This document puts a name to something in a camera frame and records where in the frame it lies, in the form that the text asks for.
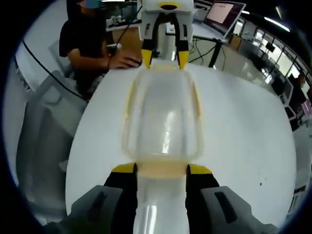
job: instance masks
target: desk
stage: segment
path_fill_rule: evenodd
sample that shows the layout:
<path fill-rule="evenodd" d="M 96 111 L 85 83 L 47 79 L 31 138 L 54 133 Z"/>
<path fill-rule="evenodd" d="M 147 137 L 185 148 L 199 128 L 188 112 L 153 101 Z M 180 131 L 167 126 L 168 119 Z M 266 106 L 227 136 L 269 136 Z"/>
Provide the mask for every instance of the desk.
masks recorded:
<path fill-rule="evenodd" d="M 226 43 L 227 40 L 223 38 L 216 38 L 214 34 L 207 28 L 203 27 L 201 24 L 192 23 L 193 37 L 202 40 L 209 40 L 215 42 L 214 53 L 211 57 L 208 67 L 213 67 L 216 59 L 218 58 L 222 44 Z M 166 35 L 175 36 L 176 32 L 174 26 L 170 23 L 166 23 Z"/>
<path fill-rule="evenodd" d="M 171 61 L 152 60 L 154 63 Z M 131 162 L 121 148 L 130 86 L 144 66 L 111 70 L 78 126 L 67 168 L 66 210 L 111 170 Z M 281 101 L 267 90 L 221 71 L 187 64 L 202 107 L 203 156 L 219 184 L 245 199 L 261 222 L 281 226 L 295 185 L 292 130 Z"/>

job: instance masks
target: computer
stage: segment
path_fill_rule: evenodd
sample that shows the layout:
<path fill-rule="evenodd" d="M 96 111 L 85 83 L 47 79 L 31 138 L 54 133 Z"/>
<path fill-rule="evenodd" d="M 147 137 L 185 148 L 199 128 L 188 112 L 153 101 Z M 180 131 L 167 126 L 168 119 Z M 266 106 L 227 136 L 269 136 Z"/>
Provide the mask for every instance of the computer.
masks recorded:
<path fill-rule="evenodd" d="M 245 6 L 233 1 L 214 1 L 200 26 L 211 31 L 214 38 L 225 39 Z"/>

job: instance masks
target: black t-shirt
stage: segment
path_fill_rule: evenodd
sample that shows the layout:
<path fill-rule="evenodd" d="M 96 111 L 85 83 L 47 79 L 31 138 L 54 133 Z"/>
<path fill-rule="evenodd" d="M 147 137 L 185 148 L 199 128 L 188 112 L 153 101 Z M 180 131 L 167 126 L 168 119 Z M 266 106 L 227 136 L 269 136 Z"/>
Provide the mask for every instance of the black t-shirt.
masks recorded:
<path fill-rule="evenodd" d="M 89 58 L 101 58 L 102 44 L 105 40 L 105 19 L 79 15 L 68 20 L 62 27 L 59 38 L 59 55 L 66 57 L 73 49 Z M 87 91 L 92 82 L 107 70 L 75 70 L 75 80 L 79 91 Z"/>

